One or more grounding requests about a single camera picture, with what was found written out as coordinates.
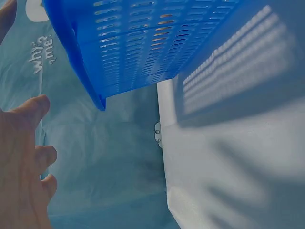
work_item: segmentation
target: basket handle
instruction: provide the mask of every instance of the basket handle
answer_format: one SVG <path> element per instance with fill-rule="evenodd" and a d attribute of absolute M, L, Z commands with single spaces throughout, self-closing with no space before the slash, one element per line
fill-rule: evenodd
<path fill-rule="evenodd" d="M 69 22 L 64 8 L 64 0 L 43 0 L 43 6 L 59 40 L 67 52 L 71 66 L 77 73 L 77 76 L 89 93 L 94 104 L 101 111 L 104 111 L 106 101 L 95 92 L 95 89 L 89 80 L 81 50 L 76 39 L 76 32 Z"/>

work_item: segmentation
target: finger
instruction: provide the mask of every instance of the finger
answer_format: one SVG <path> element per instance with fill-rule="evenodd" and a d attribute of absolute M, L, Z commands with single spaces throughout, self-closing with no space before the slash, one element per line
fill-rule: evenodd
<path fill-rule="evenodd" d="M 41 181 L 41 185 L 43 191 L 46 192 L 50 201 L 57 189 L 57 180 L 55 176 L 53 176 L 52 174 L 48 174 L 47 177 Z"/>
<path fill-rule="evenodd" d="M 38 97 L 27 100 L 20 107 L 12 110 L 22 115 L 30 123 L 32 128 L 36 129 L 41 119 L 47 114 L 50 108 L 50 102 L 47 96 L 40 95 Z"/>
<path fill-rule="evenodd" d="M 57 151 L 52 146 L 37 146 L 35 149 L 36 171 L 41 175 L 57 159 Z"/>
<path fill-rule="evenodd" d="M 0 45 L 15 21 L 16 12 L 16 0 L 6 1 L 6 3 L 0 9 Z"/>

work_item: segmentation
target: blue plastic basket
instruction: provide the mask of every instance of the blue plastic basket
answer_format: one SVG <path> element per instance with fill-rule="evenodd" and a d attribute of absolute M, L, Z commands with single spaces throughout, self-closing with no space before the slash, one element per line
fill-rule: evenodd
<path fill-rule="evenodd" d="M 174 78 L 239 0 L 44 0 L 100 110 L 107 97 Z"/>

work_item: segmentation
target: hand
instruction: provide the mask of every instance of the hand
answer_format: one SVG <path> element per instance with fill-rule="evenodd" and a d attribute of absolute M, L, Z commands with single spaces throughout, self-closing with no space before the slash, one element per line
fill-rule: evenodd
<path fill-rule="evenodd" d="M 0 228 L 50 229 L 47 205 L 55 194 L 53 175 L 40 180 L 55 162 L 52 146 L 35 147 L 35 129 L 50 102 L 32 98 L 9 112 L 0 110 Z"/>
<path fill-rule="evenodd" d="M 8 0 L 0 9 L 0 45 L 13 25 L 17 11 L 17 0 Z"/>

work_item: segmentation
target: light blue surface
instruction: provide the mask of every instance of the light blue surface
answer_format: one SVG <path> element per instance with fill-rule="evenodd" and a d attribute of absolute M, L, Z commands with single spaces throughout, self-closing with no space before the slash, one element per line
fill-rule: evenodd
<path fill-rule="evenodd" d="M 178 228 L 167 209 L 162 150 L 154 136 L 155 86 L 114 96 L 100 112 L 46 20 L 39 1 L 18 2 L 15 24 L 0 47 L 0 107 L 8 110 L 39 94 L 51 101 L 36 141 L 58 151 L 49 168 L 58 180 L 48 208 L 53 227 Z"/>
<path fill-rule="evenodd" d="M 97 107 L 171 79 L 239 0 L 44 0 L 70 63 Z"/>

